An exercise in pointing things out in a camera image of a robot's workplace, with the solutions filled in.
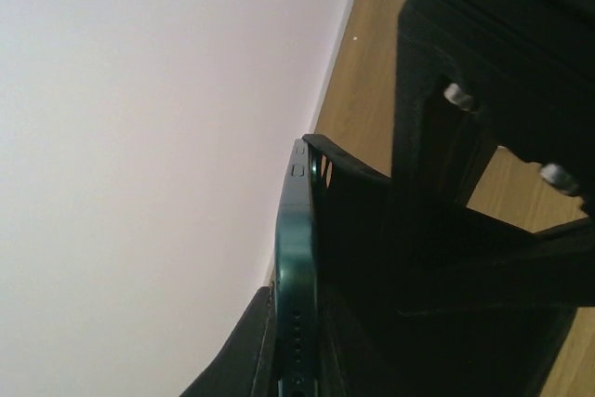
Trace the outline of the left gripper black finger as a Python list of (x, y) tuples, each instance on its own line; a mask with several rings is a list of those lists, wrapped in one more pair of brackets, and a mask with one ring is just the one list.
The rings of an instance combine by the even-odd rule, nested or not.
[(182, 394), (187, 397), (275, 396), (275, 313), (272, 290), (253, 296), (223, 347)]

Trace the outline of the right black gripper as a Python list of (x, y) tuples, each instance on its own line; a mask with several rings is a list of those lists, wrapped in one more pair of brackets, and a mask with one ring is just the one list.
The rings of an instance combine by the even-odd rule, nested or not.
[[(406, 0), (389, 291), (405, 313), (594, 303), (594, 0)], [(586, 218), (533, 235), (464, 209), (496, 148)]]

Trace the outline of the black phone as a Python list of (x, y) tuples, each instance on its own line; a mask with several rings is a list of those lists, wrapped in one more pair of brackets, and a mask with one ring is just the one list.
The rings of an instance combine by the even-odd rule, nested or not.
[(275, 356), (280, 396), (316, 396), (319, 389), (317, 237), (311, 191), (316, 173), (309, 144), (296, 139), (275, 223)]

